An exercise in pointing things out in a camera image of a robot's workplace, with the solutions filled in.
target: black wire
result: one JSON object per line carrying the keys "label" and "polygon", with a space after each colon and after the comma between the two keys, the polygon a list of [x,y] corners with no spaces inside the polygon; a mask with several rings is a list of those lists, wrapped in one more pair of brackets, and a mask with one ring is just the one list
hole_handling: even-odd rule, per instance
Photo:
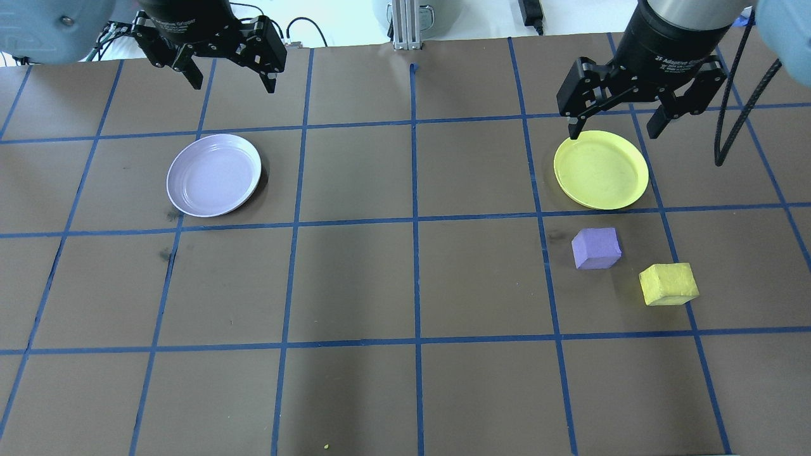
{"label": "black wire", "polygon": [[259,10],[259,13],[261,15],[264,15],[264,11],[262,11],[262,8],[259,8],[257,5],[248,5],[247,3],[236,3],[236,2],[229,2],[229,3],[232,4],[232,5],[247,6],[249,8],[256,8],[257,10]]}
{"label": "black wire", "polygon": [[102,42],[101,43],[102,45],[107,46],[105,46],[105,48],[101,52],[99,52],[99,61],[101,61],[101,58],[104,57],[104,54],[106,54],[110,46],[113,45],[113,41],[116,41],[118,38],[125,37],[126,35],[127,35],[126,33],[119,33],[118,35],[114,35],[109,40],[105,40],[104,42]]}
{"label": "black wire", "polygon": [[744,35],[740,39],[740,44],[738,45],[738,52],[735,54],[735,62],[732,63],[732,68],[729,71],[729,80],[727,80],[727,87],[723,91],[723,99],[721,100],[721,110],[718,114],[718,124],[715,128],[715,142],[714,142],[714,151],[715,151],[715,165],[721,166],[723,165],[724,161],[727,159],[727,155],[729,154],[729,149],[732,148],[732,144],[735,143],[735,139],[738,137],[738,133],[740,133],[740,129],[743,128],[744,124],[746,123],[746,119],[749,118],[749,113],[752,112],[755,105],[757,104],[757,100],[760,99],[763,91],[766,90],[766,86],[769,85],[769,82],[775,77],[777,72],[783,66],[783,63],[780,62],[778,58],[775,60],[774,63],[771,64],[769,70],[761,79],[760,83],[758,83],[757,87],[752,92],[752,96],[749,97],[749,101],[746,102],[746,106],[744,106],[743,110],[740,112],[738,119],[735,121],[735,124],[732,125],[732,129],[729,132],[729,136],[727,140],[724,141],[723,147],[721,147],[721,135],[723,132],[723,119],[727,113],[727,103],[729,102],[729,93],[732,90],[732,82],[735,79],[735,74],[738,72],[738,65],[740,64],[740,58],[744,53],[744,47],[746,47],[746,41],[749,39],[749,34],[752,32],[752,26],[755,24],[755,9],[752,8],[752,12],[749,14],[749,22],[746,24],[746,29],[744,30]]}
{"label": "black wire", "polygon": [[273,26],[274,26],[274,27],[276,27],[276,29],[279,31],[279,37],[280,37],[280,38],[284,38],[284,37],[285,37],[285,34],[284,34],[284,32],[281,30],[281,25],[279,25],[279,23],[278,23],[278,22],[276,22],[276,21],[275,21],[275,20],[273,20],[273,19],[271,19],[271,20],[270,20],[270,23],[271,23],[271,24],[273,24]]}
{"label": "black wire", "polygon": [[306,20],[310,24],[315,25],[315,29],[318,30],[318,34],[321,35],[321,40],[324,42],[324,47],[327,47],[327,48],[329,47],[329,45],[327,44],[327,39],[324,38],[324,33],[321,32],[321,27],[319,27],[318,24],[316,24],[313,19],[310,19],[310,18],[304,17],[304,16],[299,16],[296,19],[291,20],[290,23],[287,24],[287,39],[288,40],[290,39],[290,26],[293,25],[297,20]]}

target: foam block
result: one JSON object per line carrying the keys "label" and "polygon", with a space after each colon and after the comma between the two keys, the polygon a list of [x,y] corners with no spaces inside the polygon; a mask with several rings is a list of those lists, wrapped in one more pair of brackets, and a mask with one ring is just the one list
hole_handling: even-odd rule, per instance
{"label": "foam block", "polygon": [[639,274],[639,282],[649,306],[678,306],[698,297],[690,263],[652,265]]}
{"label": "foam block", "polygon": [[572,239],[578,269],[608,269],[622,257],[614,228],[585,228]]}

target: power adapter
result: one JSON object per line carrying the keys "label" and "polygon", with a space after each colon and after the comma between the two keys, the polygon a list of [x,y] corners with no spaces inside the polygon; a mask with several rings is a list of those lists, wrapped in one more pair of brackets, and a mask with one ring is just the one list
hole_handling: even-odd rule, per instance
{"label": "power adapter", "polygon": [[524,25],[535,27],[535,31],[543,35],[543,8],[540,0],[518,0],[518,6],[521,8]]}

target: blue tape line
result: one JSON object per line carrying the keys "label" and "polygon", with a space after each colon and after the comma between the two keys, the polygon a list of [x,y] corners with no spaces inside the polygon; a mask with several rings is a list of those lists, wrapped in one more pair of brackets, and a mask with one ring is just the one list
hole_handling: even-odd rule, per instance
{"label": "blue tape line", "polygon": [[217,71],[217,60],[214,58],[211,61],[211,72],[208,74],[208,85],[205,89],[205,97],[203,98],[203,107],[200,109],[200,121],[197,122],[197,139],[203,135],[203,125],[205,124],[205,115],[208,112],[208,99],[211,96],[211,87],[214,86],[214,74]]}
{"label": "blue tape line", "polygon": [[414,375],[417,401],[417,455],[425,454],[425,424],[423,416],[423,325],[419,290],[419,206],[418,206],[418,163],[417,163],[417,63],[409,65],[411,93],[411,215],[414,247]]}
{"label": "blue tape line", "polygon": [[302,186],[304,182],[304,162],[307,151],[307,129],[310,117],[310,94],[312,89],[312,67],[315,50],[310,49],[307,64],[307,88],[304,93],[304,115],[302,118],[301,148],[298,153],[298,182],[296,184],[296,205],[293,221],[293,236],[290,240],[290,262],[287,269],[287,291],[285,295],[285,317],[281,330],[281,349],[279,352],[279,371],[276,380],[276,399],[273,408],[273,429],[271,432],[270,454],[276,456],[279,447],[279,427],[281,426],[281,400],[285,385],[285,365],[287,362],[287,342],[290,336],[290,309],[293,304],[293,280],[296,265],[296,248],[298,246],[298,221],[301,217]]}
{"label": "blue tape line", "polygon": [[391,217],[391,218],[358,218],[355,220],[327,220],[322,222],[299,222],[299,226],[346,226],[346,225],[371,225],[378,223],[411,223],[411,217]]}
{"label": "blue tape line", "polygon": [[[205,122],[206,110],[208,108],[208,99],[211,96],[211,87],[214,84],[214,70],[217,68],[217,60],[212,60],[211,70],[208,73],[208,85],[206,86],[205,95],[203,97],[203,106],[200,108],[200,120],[197,123],[197,131],[195,138],[197,140],[202,136],[203,123]],[[157,316],[155,318],[155,330],[152,333],[152,345],[149,350],[149,360],[147,361],[146,373],[144,374],[144,386],[141,388],[141,397],[138,401],[138,412],[135,414],[135,426],[132,429],[132,438],[130,440],[130,456],[135,456],[138,449],[138,437],[141,433],[141,423],[144,419],[144,409],[146,408],[147,396],[149,395],[149,385],[152,383],[152,370],[155,367],[155,356],[157,354],[158,341],[161,338],[161,328],[163,326],[163,316],[166,311],[166,301],[169,298],[169,286],[172,282],[172,272],[174,271],[174,262],[178,256],[178,247],[180,246],[180,237],[183,228],[183,214],[178,216],[178,223],[174,227],[174,241],[172,242],[172,253],[169,256],[169,263],[166,265],[166,276],[163,281],[163,291],[161,292],[161,303],[158,306]]]}
{"label": "blue tape line", "polygon": [[11,122],[11,116],[14,114],[14,111],[17,109],[17,103],[19,103],[19,99],[23,96],[23,90],[25,89],[25,84],[28,82],[28,77],[31,75],[32,66],[28,66],[28,69],[25,71],[25,75],[23,76],[23,80],[19,83],[19,88],[17,89],[17,94],[14,96],[14,101],[11,103],[11,108],[8,110],[8,115],[6,116],[6,121],[2,123],[2,129],[0,129],[0,139],[6,134],[6,129],[8,128],[8,124]]}
{"label": "blue tape line", "polygon": [[[811,208],[811,202],[803,203],[789,203],[790,208]],[[740,210],[754,210],[754,209],[783,209],[784,205],[780,203],[763,203],[763,204],[721,204],[715,206],[684,206],[684,207],[671,207],[664,208],[666,213],[683,213],[683,212],[721,212],[721,211],[740,211]],[[633,209],[620,209],[603,211],[597,209],[583,209],[572,211],[549,211],[543,212],[544,217],[577,217],[577,216],[591,216],[591,215],[616,215],[616,214],[633,214],[633,213],[659,213],[658,208],[633,208]],[[482,213],[482,214],[458,214],[458,215],[429,215],[418,217],[420,222],[451,222],[460,220],[497,220],[505,218],[533,218],[537,217],[537,213]],[[354,220],[324,220],[317,222],[299,222],[298,226],[351,226],[351,225],[376,225],[387,223],[411,223],[412,217],[389,217],[389,218],[358,218]],[[237,225],[203,225],[203,226],[184,226],[181,231],[186,233],[190,231],[220,231],[220,230],[263,230],[275,228],[291,228],[293,222],[278,222],[278,223],[249,223]],[[132,236],[143,234],[168,234],[174,233],[174,228],[152,228],[144,230],[97,230],[97,231],[68,231],[68,237],[77,236]],[[0,239],[20,239],[20,238],[58,238],[64,234],[62,231],[47,231],[39,233],[0,233]]]}
{"label": "blue tape line", "polygon": [[31,140],[3,140],[0,145],[9,144],[46,144],[46,143],[66,143],[71,141],[92,141],[96,139],[94,136],[74,136],[71,138],[38,138]]}
{"label": "blue tape line", "polygon": [[34,324],[31,328],[31,332],[28,335],[28,343],[25,348],[25,352],[23,354],[23,358],[19,363],[19,368],[17,369],[17,376],[14,380],[14,384],[11,387],[11,393],[9,394],[8,402],[6,403],[6,410],[3,412],[2,421],[0,421],[0,440],[2,439],[3,434],[6,431],[6,425],[8,424],[8,418],[11,414],[11,408],[14,406],[14,400],[17,396],[17,390],[19,389],[19,383],[23,378],[23,372],[25,371],[25,366],[28,363],[28,357],[30,356],[30,351],[34,344],[34,339],[36,338],[36,332],[40,327],[40,323],[42,322],[42,314],[45,311],[45,305],[48,302],[48,296],[50,294],[51,286],[54,283],[54,275],[56,274],[56,269],[59,266],[59,260],[62,257],[62,251],[65,248],[65,242],[67,241],[67,232],[71,228],[71,223],[73,222],[73,217],[76,214],[76,208],[79,207],[79,198],[82,196],[82,190],[84,189],[84,183],[87,181],[88,172],[90,171],[90,165],[93,160],[93,156],[96,154],[96,147],[98,145],[98,138],[101,135],[101,129],[104,127],[104,123],[107,120],[107,114],[109,113],[109,107],[113,103],[113,96],[115,95],[115,89],[118,86],[118,80],[121,78],[121,71],[124,68],[124,61],[118,63],[118,70],[115,73],[115,78],[113,79],[113,85],[110,87],[109,96],[107,97],[107,104],[105,105],[104,112],[101,114],[101,120],[99,121],[99,127],[96,131],[96,139],[93,141],[93,145],[90,148],[90,153],[88,154],[88,159],[84,164],[84,170],[82,171],[82,178],[79,181],[79,187],[76,189],[76,196],[73,199],[73,204],[71,205],[71,211],[67,216],[67,222],[65,222],[65,230],[62,233],[62,238],[59,241],[59,247],[56,251],[56,256],[54,257],[54,262],[51,265],[51,270],[48,274],[48,280],[45,282],[45,289],[42,291],[42,298],[40,299],[39,306],[36,309],[36,315],[34,316]]}
{"label": "blue tape line", "polygon": [[410,125],[410,120],[384,120],[380,122],[355,122],[355,123],[319,123],[307,125],[309,129],[322,130],[325,128],[355,128],[355,127],[391,127],[392,125]]}
{"label": "blue tape line", "polygon": [[0,234],[0,239],[19,239],[19,238],[59,238],[64,233],[60,231],[49,231],[42,233],[5,233]]}
{"label": "blue tape line", "polygon": [[537,217],[537,213],[520,212],[520,213],[481,213],[481,214],[465,214],[465,215],[428,215],[422,216],[418,219],[421,222],[450,222],[454,220],[495,220],[503,218],[532,218]]}
{"label": "blue tape line", "polygon": [[[611,34],[608,35],[608,41],[611,45],[611,50],[616,52],[616,47],[614,46],[614,40],[611,37]],[[656,175],[654,173],[653,166],[650,164],[650,156],[648,155],[645,137],[642,134],[642,128],[639,124],[639,118],[637,116],[636,110],[634,105],[630,105],[631,109],[631,117],[633,119],[633,127],[636,130],[637,138],[639,139],[640,149],[642,151],[642,155],[645,157],[645,161],[648,163],[648,169],[650,172],[650,182],[651,186],[654,189],[654,195],[656,196],[656,204],[659,207],[659,212],[661,213],[662,217],[662,225],[664,227],[664,232],[667,237],[667,245],[670,247],[670,252],[672,255],[672,259],[675,263],[679,262],[679,254],[676,251],[676,243],[673,240],[673,233],[670,228],[670,223],[667,221],[667,212],[665,211],[664,204],[662,202],[662,196],[659,193],[659,185],[656,183]],[[693,340],[696,344],[696,351],[698,353],[698,360],[702,366],[702,372],[704,374],[704,381],[706,383],[707,393],[710,396],[710,404],[713,409],[713,413],[715,415],[715,423],[718,426],[719,436],[721,438],[721,443],[723,444],[724,452],[730,454],[732,450],[730,449],[729,445],[729,438],[727,436],[727,429],[723,423],[723,417],[721,415],[721,408],[718,404],[718,399],[715,396],[715,387],[713,386],[712,376],[710,374],[710,366],[707,363],[706,355],[704,353],[704,345],[702,343],[701,334],[698,331],[698,325],[696,322],[695,315],[693,313],[693,306],[691,303],[686,303],[684,306],[685,311],[687,312],[687,317],[690,321],[690,329],[691,334],[693,335]]]}
{"label": "blue tape line", "polygon": [[561,334],[565,341],[608,340],[608,339],[643,339],[643,338],[682,338],[692,337],[692,330],[681,331],[637,331],[630,333],[573,333]]}
{"label": "blue tape line", "polygon": [[31,355],[88,355],[98,353],[149,353],[149,346],[87,346],[75,348],[32,348]]}
{"label": "blue tape line", "polygon": [[800,232],[800,227],[797,226],[797,222],[796,220],[794,220],[794,214],[792,214],[792,211],[790,210],[790,206],[786,201],[786,196],[783,194],[783,190],[777,183],[777,177],[775,176],[774,171],[771,169],[769,159],[766,157],[766,153],[763,151],[763,147],[761,146],[760,139],[757,137],[757,133],[755,132],[754,126],[752,125],[752,121],[748,118],[746,119],[746,127],[749,129],[749,134],[752,135],[752,140],[755,143],[755,149],[757,150],[757,154],[760,155],[760,158],[763,161],[763,166],[765,166],[766,172],[769,174],[769,179],[771,179],[772,185],[775,186],[777,197],[778,199],[780,199],[780,204],[783,206],[783,211],[786,213],[788,224],[789,226],[791,226],[792,231],[794,232],[794,238],[797,241],[797,245],[800,247],[800,252],[803,255],[803,259],[805,259],[805,266],[808,268],[809,272],[811,272],[811,255],[809,254],[809,249],[805,245],[802,233]]}
{"label": "blue tape line", "polygon": [[166,136],[192,136],[197,131],[161,131],[158,133],[126,133],[122,135],[104,135],[99,138],[105,140],[131,140],[135,138],[160,138]]}
{"label": "blue tape line", "polygon": [[541,241],[541,252],[543,254],[543,270],[546,274],[547,293],[549,295],[549,310],[551,312],[552,328],[555,332],[555,349],[558,358],[558,370],[560,372],[560,388],[563,394],[564,411],[566,413],[566,424],[569,427],[569,445],[572,454],[577,456],[577,436],[574,429],[574,417],[572,413],[572,402],[569,394],[569,379],[566,373],[566,361],[564,358],[563,342],[560,338],[560,322],[558,321],[557,305],[555,301],[555,289],[552,285],[551,266],[549,265],[549,250],[547,248],[546,228],[543,224],[543,210],[541,208],[541,200],[538,194],[538,180],[535,176],[535,163],[532,155],[532,143],[530,141],[530,127],[527,123],[526,103],[524,100],[524,90],[521,86],[521,74],[518,71],[518,61],[515,56],[515,48],[513,46],[513,39],[507,38],[507,45],[509,47],[510,59],[513,62],[513,74],[515,75],[515,85],[518,93],[518,103],[521,107],[521,124],[524,129],[524,145],[526,147],[526,160],[530,172],[530,181],[532,183],[532,197],[535,202],[535,211],[538,218],[538,232]]}
{"label": "blue tape line", "polygon": [[[736,336],[758,334],[786,334],[811,333],[811,326],[778,326],[774,328],[728,328],[728,329],[699,329],[702,336]],[[639,339],[639,338],[683,338],[693,336],[693,331],[636,331],[627,333],[562,333],[555,334],[510,334],[496,336],[441,336],[421,337],[422,345],[444,345],[464,343],[501,343],[501,342],[554,342],[580,340],[611,340],[611,339]],[[416,338],[390,338],[390,339],[348,339],[332,341],[311,342],[252,342],[235,344],[209,344],[209,345],[169,345],[169,346],[99,346],[99,347],[69,347],[69,348],[32,348],[30,355],[86,355],[97,353],[174,353],[174,352],[201,352],[201,351],[247,351],[271,350],[286,348],[317,349],[328,347],[349,346],[404,346],[414,345]],[[0,356],[22,355],[25,350],[0,350]]]}
{"label": "blue tape line", "polygon": [[449,344],[449,343],[499,343],[499,342],[551,342],[558,338],[555,334],[525,334],[513,336],[456,336],[423,338],[423,344]]}
{"label": "blue tape line", "polygon": [[612,214],[626,214],[626,213],[658,213],[656,208],[633,208],[633,209],[620,209],[613,211],[603,211],[597,209],[584,209],[576,211],[550,211],[543,212],[544,217],[571,217],[578,215],[612,215]]}
{"label": "blue tape line", "polygon": [[456,118],[422,118],[412,119],[413,123],[470,123],[470,122],[489,122],[496,120],[518,120],[520,115],[489,115],[479,117],[456,117]]}
{"label": "blue tape line", "polygon": [[[721,65],[724,69],[728,71],[727,68],[727,61],[723,57],[723,53],[721,52],[721,48],[716,47],[718,51],[718,56],[721,61]],[[738,92],[737,86],[732,84],[732,92],[735,94],[735,99],[738,102],[738,106],[742,109],[744,106],[743,99],[740,97]],[[811,106],[811,103],[791,103],[787,105],[793,105],[795,107],[808,107]],[[794,220],[794,215],[792,211],[789,209],[791,206],[787,203],[786,197],[783,194],[783,190],[780,188],[780,185],[777,182],[777,177],[775,176],[774,171],[771,168],[769,163],[768,157],[766,157],[766,153],[763,151],[763,147],[761,146],[760,139],[757,137],[757,133],[755,132],[754,126],[752,124],[752,119],[746,119],[746,127],[749,129],[749,134],[752,136],[752,141],[755,143],[755,149],[757,150],[757,154],[760,155],[761,161],[763,162],[763,166],[766,168],[766,172],[769,175],[769,179],[771,180],[772,186],[775,188],[775,192],[777,193],[777,197],[780,200],[780,204],[783,206],[783,209],[786,213],[786,218],[788,219],[788,224],[791,226],[792,231],[794,232],[794,237],[797,241],[797,244],[800,246],[800,252],[805,259],[805,264],[808,267],[809,271],[811,271],[811,254],[809,254],[809,249],[805,245],[805,241],[800,233],[800,229],[797,227],[796,221]]]}
{"label": "blue tape line", "polygon": [[[792,108],[805,108],[811,107],[811,103],[783,103],[771,105],[756,105],[755,110],[772,110],[772,109],[792,109]],[[729,110],[741,110],[739,106],[729,106]],[[718,106],[711,106],[707,108],[708,111],[719,110]],[[638,114],[652,114],[655,110],[644,109],[637,110]],[[609,110],[600,111],[596,115],[622,115],[630,114],[629,110]],[[541,113],[541,114],[527,114],[526,118],[559,118],[557,113]],[[468,118],[423,118],[418,119],[417,124],[423,123],[472,123],[472,122],[486,122],[491,120],[518,120],[521,116],[518,115],[505,115],[505,116],[490,116],[490,117],[468,117]],[[381,122],[360,122],[360,123],[323,123],[308,125],[308,129],[326,129],[326,128],[352,128],[352,127],[385,127],[392,125],[410,125],[410,120],[393,120]],[[300,125],[282,125],[275,127],[245,127],[245,128],[221,128],[202,130],[204,135],[213,135],[217,133],[235,134],[235,133],[249,133],[249,132],[263,132],[263,131],[288,131],[288,130],[301,130]],[[154,133],[131,133],[121,135],[103,135],[100,140],[126,140],[131,138],[151,138],[159,136],[185,136],[194,135],[195,131],[161,131]],[[39,143],[54,143],[54,142],[67,142],[67,141],[85,141],[94,140],[95,136],[71,136],[64,138],[36,138],[30,140],[0,140],[0,145],[5,144],[39,144]]]}

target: plate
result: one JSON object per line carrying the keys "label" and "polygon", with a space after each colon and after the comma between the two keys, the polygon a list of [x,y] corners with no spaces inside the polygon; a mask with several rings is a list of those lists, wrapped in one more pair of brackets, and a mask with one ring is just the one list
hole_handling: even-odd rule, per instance
{"label": "plate", "polygon": [[194,217],[215,217],[244,203],[259,183],[256,148],[234,135],[211,135],[180,151],[166,175],[174,207]]}
{"label": "plate", "polygon": [[564,141],[554,167],[564,193],[587,208],[624,208],[648,187],[645,158],[625,138],[607,131],[584,131]]}

